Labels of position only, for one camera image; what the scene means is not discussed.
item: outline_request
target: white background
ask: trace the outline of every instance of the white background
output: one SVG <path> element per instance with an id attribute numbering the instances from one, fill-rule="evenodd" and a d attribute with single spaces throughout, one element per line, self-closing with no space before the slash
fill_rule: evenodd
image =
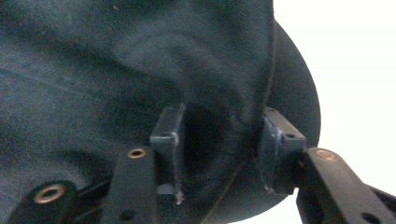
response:
<path id="1" fill-rule="evenodd" d="M 317 85 L 319 146 L 396 195 L 396 1 L 275 0 L 275 11 Z M 239 223 L 302 223 L 295 194 Z"/>

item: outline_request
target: black plastic bracket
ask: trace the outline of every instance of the black plastic bracket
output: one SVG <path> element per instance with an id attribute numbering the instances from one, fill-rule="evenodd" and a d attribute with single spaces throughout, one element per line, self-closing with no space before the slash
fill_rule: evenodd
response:
<path id="1" fill-rule="evenodd" d="M 154 152 L 136 147 L 120 154 L 101 223 L 157 223 Z"/>
<path id="2" fill-rule="evenodd" d="M 293 194 L 293 172 L 304 148 L 305 137 L 279 112 L 267 107 L 258 147 L 258 164 L 268 193 Z"/>
<path id="3" fill-rule="evenodd" d="M 175 194 L 177 203 L 183 200 L 185 110 L 184 105 L 166 107 L 149 137 L 150 147 L 159 157 L 158 193 Z"/>

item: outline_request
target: brass grommet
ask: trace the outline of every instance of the brass grommet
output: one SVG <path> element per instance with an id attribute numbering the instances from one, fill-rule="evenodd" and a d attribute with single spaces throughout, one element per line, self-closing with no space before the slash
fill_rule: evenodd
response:
<path id="1" fill-rule="evenodd" d="M 57 199 L 59 199 L 62 195 L 64 195 L 64 186 L 63 185 L 50 185 L 48 187 L 40 190 L 35 196 L 36 203 L 50 203 Z"/>
<path id="2" fill-rule="evenodd" d="M 128 157 L 131 159 L 139 159 L 146 156 L 147 151 L 143 148 L 136 148 L 128 152 Z"/>
<path id="3" fill-rule="evenodd" d="M 332 161 L 335 159 L 335 155 L 328 150 L 320 149 L 320 150 L 316 151 L 316 153 L 319 157 L 321 157 L 322 159 L 327 160 L 327 161 Z"/>

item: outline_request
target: copper rivet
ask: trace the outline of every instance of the copper rivet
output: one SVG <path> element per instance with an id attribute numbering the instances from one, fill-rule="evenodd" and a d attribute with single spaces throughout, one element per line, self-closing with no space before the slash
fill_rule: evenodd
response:
<path id="1" fill-rule="evenodd" d="M 139 159 L 146 156 L 147 152 L 143 148 L 136 148 L 128 152 L 128 157 L 131 159 Z"/>
<path id="2" fill-rule="evenodd" d="M 46 196 L 50 191 L 53 191 L 51 195 Z M 50 203 L 57 199 L 59 199 L 62 195 L 64 195 L 64 186 L 63 185 L 50 185 L 48 187 L 40 190 L 35 196 L 36 203 Z"/>
<path id="3" fill-rule="evenodd" d="M 328 151 L 328 150 L 322 150 L 322 149 L 318 150 L 317 151 L 317 155 L 319 157 L 321 157 L 322 159 L 325 159 L 327 161 L 332 161 L 332 160 L 335 159 L 335 155 L 332 152 Z"/>

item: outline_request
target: screw hole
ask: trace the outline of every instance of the screw hole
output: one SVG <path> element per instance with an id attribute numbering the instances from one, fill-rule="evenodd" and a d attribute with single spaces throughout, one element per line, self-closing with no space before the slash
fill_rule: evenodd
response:
<path id="1" fill-rule="evenodd" d="M 373 214 L 370 213 L 362 213 L 361 216 L 363 217 L 364 220 L 366 220 L 368 223 L 372 224 L 380 224 L 381 221 L 379 220 L 378 217 L 374 216 Z"/>
<path id="2" fill-rule="evenodd" d="M 137 148 L 128 152 L 128 157 L 131 159 L 138 159 L 146 156 L 147 152 L 143 148 Z"/>
<path id="3" fill-rule="evenodd" d="M 120 214 L 121 221 L 130 221 L 134 218 L 134 210 L 125 210 Z"/>
<path id="4" fill-rule="evenodd" d="M 286 136 L 287 136 L 288 138 L 295 138 L 295 137 L 296 137 L 296 135 L 294 135 L 294 134 L 292 134 L 292 133 L 287 133 Z"/>
<path id="5" fill-rule="evenodd" d="M 40 190 L 35 196 L 36 203 L 50 203 L 64 195 L 63 185 L 51 185 Z"/>

